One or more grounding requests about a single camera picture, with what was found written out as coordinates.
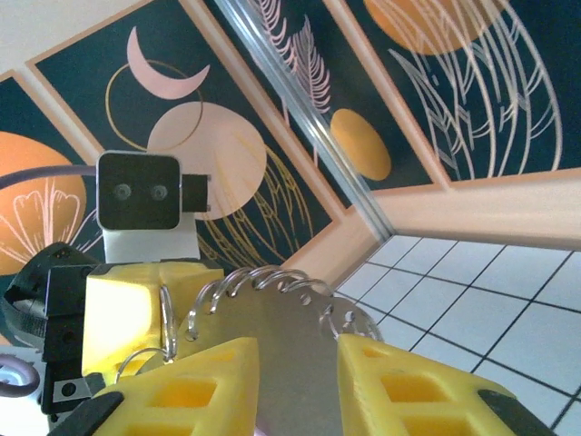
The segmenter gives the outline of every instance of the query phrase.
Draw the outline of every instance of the spiral binding ring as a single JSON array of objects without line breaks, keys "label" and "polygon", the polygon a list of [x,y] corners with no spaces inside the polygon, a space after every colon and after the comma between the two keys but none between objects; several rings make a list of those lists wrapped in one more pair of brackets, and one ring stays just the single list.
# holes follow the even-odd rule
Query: spiral binding ring
[{"label": "spiral binding ring", "polygon": [[[209,282],[202,288],[193,307],[188,312],[186,339],[190,342],[198,339],[200,333],[197,329],[196,319],[202,311],[202,307],[210,293],[213,292],[209,314],[214,314],[218,309],[218,302],[225,293],[231,298],[236,297],[240,288],[248,281],[252,281],[252,288],[255,291],[263,290],[267,286],[279,282],[279,292],[295,292],[304,287],[319,286],[329,296],[333,294],[333,289],[326,282],[319,279],[311,279],[305,272],[300,270],[283,270],[280,266],[276,265],[266,265],[255,269],[249,267],[240,268],[228,274],[224,279]],[[335,326],[332,325],[331,319],[330,324],[333,334],[335,337],[338,337],[339,334]]]},{"label": "spiral binding ring", "polygon": [[161,352],[166,363],[172,363],[178,353],[178,333],[173,314],[172,296],[167,286],[160,286],[160,305],[162,308],[162,348],[148,347],[131,353],[121,364],[115,375],[115,384],[121,378],[123,371],[135,357],[144,352]]}]

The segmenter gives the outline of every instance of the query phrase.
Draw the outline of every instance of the framed poster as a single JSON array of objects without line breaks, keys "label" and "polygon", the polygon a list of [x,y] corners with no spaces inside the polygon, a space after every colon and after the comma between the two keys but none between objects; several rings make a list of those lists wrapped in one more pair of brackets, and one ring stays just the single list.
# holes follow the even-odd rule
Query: framed poster
[{"label": "framed poster", "polygon": [[[12,73],[0,76],[0,102],[0,179],[42,166],[85,164],[81,155],[86,153],[64,137],[60,124]],[[95,200],[94,177],[78,175],[23,180],[0,189],[0,292],[51,243],[69,243],[103,261]],[[0,331],[11,338],[4,320]]]},{"label": "framed poster", "polygon": [[345,3],[455,186],[581,174],[581,4]]},{"label": "framed poster", "polygon": [[[274,92],[254,57],[237,39],[214,0],[206,0],[214,16],[278,102],[290,128],[303,138],[284,99]],[[310,97],[312,110],[330,130],[371,190],[430,185],[428,174],[391,116],[359,59],[321,0],[249,0],[266,37]],[[331,185],[333,176],[302,141]]]},{"label": "framed poster", "polygon": [[178,0],[141,2],[30,63],[102,150],[212,176],[203,254],[280,264],[331,219]]}]

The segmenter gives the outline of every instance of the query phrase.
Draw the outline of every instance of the orange circle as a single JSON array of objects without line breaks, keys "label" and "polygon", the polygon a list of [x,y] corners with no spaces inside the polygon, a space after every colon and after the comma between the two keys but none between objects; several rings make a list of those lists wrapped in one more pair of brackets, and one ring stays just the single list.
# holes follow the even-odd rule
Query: orange circle
[{"label": "orange circle", "polygon": [[[44,144],[0,132],[0,175],[70,164]],[[79,175],[34,179],[0,190],[0,274],[18,273],[51,243],[71,242],[85,207],[86,190]]]},{"label": "orange circle", "polygon": [[[498,0],[493,0],[489,9],[485,2],[478,0],[459,2],[459,10],[455,0],[419,3],[392,0],[395,10],[385,0],[363,0],[363,3],[383,32],[406,50],[421,55],[443,55],[458,50],[478,38],[504,10]],[[413,46],[421,34],[432,47],[425,43]]]}]

